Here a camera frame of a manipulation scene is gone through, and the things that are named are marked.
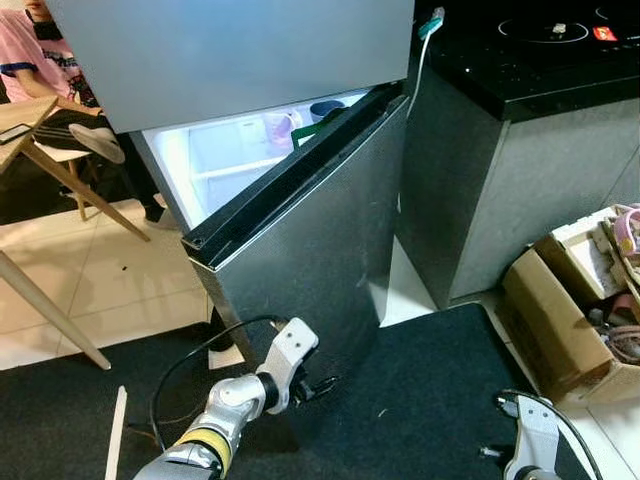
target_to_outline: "gray cabinet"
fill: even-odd
[[[638,99],[501,122],[428,71],[407,131],[398,236],[440,306],[492,288],[555,227],[640,200]]]

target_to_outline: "white sneaker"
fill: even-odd
[[[94,130],[78,123],[71,123],[69,131],[73,138],[82,145],[96,152],[101,157],[120,165],[124,163],[124,152],[118,145],[116,137],[108,128],[96,128]]]

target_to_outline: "black pants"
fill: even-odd
[[[73,110],[58,110],[34,132],[37,142],[62,150],[87,150],[87,147],[78,142],[71,132],[69,125],[78,123],[84,127],[111,129],[107,118],[103,115],[93,116]],[[125,162],[121,165],[120,172],[130,193],[137,198],[144,207],[156,205],[153,195],[158,193],[153,178],[144,166],[140,155],[136,151],[133,142],[127,134],[118,135],[118,142],[125,153]]]

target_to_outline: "table leg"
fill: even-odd
[[[88,186],[82,183],[79,179],[74,178],[63,166],[55,162],[49,155],[44,153],[33,143],[26,143],[22,147],[22,152],[29,157],[36,165],[42,168],[45,172],[56,178],[60,183],[73,190],[76,195],[84,197],[87,202],[92,204],[98,210],[103,211],[114,221],[122,225],[134,235],[140,237],[145,242],[151,239],[141,232],[135,225],[129,220],[124,218],[115,208],[104,201],[99,195],[97,195]]]
[[[29,302],[33,308],[49,320],[69,340],[75,343],[91,360],[103,370],[109,370],[111,364],[91,341],[60,311],[33,281],[2,251],[0,251],[0,277]]]

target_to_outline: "floor tile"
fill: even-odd
[[[50,324],[0,335],[0,370],[55,358],[61,335]]]
[[[616,448],[609,441],[605,432],[586,409],[569,410],[564,413],[569,417],[569,420],[571,420],[587,443],[604,480],[637,480],[633,472],[616,451]],[[587,469],[587,457],[582,452],[577,440],[568,432],[568,429],[564,425],[560,425],[560,431],[566,435],[569,444],[585,466],[585,469]]]
[[[96,228],[72,317],[201,286],[180,244],[180,233],[148,227],[142,220],[133,223],[151,242],[141,241],[120,225]]]
[[[89,252],[92,230],[12,245],[4,252],[67,314]],[[47,323],[4,279],[0,279],[0,333]]]
[[[0,225],[0,248],[24,242],[43,240],[57,235],[93,230],[98,225],[95,208],[87,208],[89,219],[83,222],[77,210],[58,213],[24,222]]]
[[[437,311],[429,292],[400,242],[394,238],[387,312],[380,327],[388,327]]]
[[[74,317],[71,321],[96,347],[102,348],[203,322],[204,302],[203,290],[197,288]],[[79,351],[63,337],[58,356]]]
[[[137,200],[123,200],[121,202],[113,202],[111,206],[115,208],[123,217],[127,220],[139,220],[144,218],[144,208],[142,204]],[[111,217],[100,213],[98,215],[98,225],[118,225]]]
[[[640,477],[640,398],[592,405],[589,411],[631,471]]]

